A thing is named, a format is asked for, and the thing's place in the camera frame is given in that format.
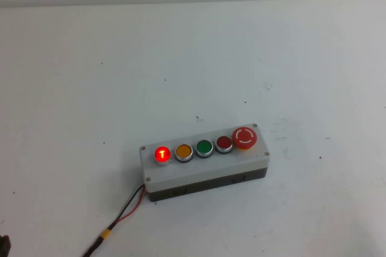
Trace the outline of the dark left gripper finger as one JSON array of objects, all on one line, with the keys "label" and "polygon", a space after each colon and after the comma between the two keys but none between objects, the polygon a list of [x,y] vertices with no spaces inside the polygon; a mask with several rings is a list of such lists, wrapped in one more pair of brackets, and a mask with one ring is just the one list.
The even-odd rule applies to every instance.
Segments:
[{"label": "dark left gripper finger", "polygon": [[8,235],[0,236],[0,257],[7,257],[11,249],[11,242]]}]

